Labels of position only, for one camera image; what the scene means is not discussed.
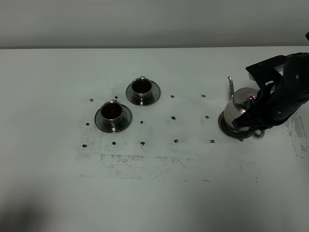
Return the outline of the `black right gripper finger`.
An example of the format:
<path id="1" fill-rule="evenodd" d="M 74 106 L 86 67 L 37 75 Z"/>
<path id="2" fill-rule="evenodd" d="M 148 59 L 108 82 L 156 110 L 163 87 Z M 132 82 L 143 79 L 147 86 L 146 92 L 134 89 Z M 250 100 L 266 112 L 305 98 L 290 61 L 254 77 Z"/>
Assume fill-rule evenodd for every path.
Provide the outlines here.
<path id="1" fill-rule="evenodd" d="M 236 130 L 248 127 L 250 130 L 265 130 L 267 128 L 267 110 L 248 110 L 232 121 Z"/>

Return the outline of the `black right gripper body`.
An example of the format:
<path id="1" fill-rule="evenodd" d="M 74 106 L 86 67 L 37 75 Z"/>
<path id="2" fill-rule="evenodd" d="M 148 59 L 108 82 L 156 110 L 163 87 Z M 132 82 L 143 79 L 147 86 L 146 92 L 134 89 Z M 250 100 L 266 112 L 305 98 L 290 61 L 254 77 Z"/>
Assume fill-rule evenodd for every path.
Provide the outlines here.
<path id="1" fill-rule="evenodd" d="M 300 82 L 278 82 L 258 92 L 251 111 L 253 125 L 272 127 L 285 122 L 307 102 L 307 86 Z"/>

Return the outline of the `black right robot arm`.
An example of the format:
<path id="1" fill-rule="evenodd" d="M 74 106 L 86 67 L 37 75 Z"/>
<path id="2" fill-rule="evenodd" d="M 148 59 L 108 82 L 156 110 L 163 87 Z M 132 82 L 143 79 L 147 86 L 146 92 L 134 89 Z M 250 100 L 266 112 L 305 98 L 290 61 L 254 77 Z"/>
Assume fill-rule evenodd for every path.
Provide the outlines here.
<path id="1" fill-rule="evenodd" d="M 259 91 L 246 99 L 248 109 L 232 121 L 236 130 L 268 129 L 284 123 L 309 100 L 309 55 L 279 55 L 246 67 Z"/>

